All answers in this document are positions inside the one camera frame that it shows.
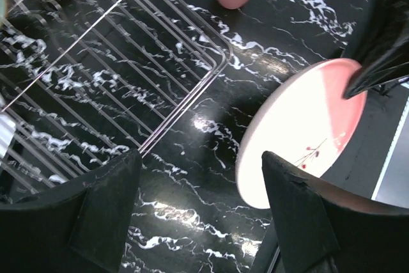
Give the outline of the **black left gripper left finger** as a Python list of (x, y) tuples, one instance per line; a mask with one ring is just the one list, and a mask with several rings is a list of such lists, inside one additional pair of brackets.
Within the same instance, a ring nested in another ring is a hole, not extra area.
[(118, 272), (140, 174), (141, 154), (131, 150), (1, 204), (1, 272)]

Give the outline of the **wire dish rack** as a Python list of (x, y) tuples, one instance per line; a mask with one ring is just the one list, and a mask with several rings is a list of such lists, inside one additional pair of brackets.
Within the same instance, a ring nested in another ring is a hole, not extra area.
[(184, 0), (1, 0), (1, 200), (148, 152), (231, 57)]

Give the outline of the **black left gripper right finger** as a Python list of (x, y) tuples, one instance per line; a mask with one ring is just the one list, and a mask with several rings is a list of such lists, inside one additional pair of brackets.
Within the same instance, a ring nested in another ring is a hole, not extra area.
[(272, 152), (262, 172), (286, 272), (408, 272), (408, 209), (317, 178)]

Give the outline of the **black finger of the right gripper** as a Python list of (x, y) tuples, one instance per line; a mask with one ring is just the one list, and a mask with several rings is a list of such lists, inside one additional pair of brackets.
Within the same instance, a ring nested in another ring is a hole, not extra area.
[(361, 65), (345, 99), (408, 77), (408, 0), (368, 0), (343, 52)]

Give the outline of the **pink cream floral plate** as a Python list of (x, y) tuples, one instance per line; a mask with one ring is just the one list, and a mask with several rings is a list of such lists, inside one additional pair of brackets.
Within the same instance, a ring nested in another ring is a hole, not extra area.
[(367, 93), (343, 93), (360, 64), (352, 59), (321, 61), (290, 77), (258, 109), (242, 137), (235, 163), (238, 192), (251, 207), (268, 209), (261, 156), (274, 152), (321, 177), (350, 141)]

